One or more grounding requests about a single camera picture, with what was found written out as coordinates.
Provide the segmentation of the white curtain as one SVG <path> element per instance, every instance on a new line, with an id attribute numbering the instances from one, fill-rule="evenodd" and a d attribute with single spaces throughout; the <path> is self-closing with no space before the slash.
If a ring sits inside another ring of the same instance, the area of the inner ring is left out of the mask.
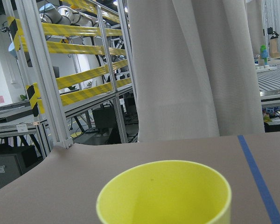
<path id="1" fill-rule="evenodd" d="M 140 142 L 264 132 L 245 1 L 127 4 Z"/>

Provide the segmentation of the yellow plastic cup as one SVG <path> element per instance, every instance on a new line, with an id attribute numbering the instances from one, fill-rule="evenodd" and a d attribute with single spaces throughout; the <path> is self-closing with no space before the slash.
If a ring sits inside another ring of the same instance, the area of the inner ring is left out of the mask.
<path id="1" fill-rule="evenodd" d="M 154 161 L 112 178 L 100 191 L 103 224 L 229 224 L 231 187 L 215 169 L 192 161 Z"/>

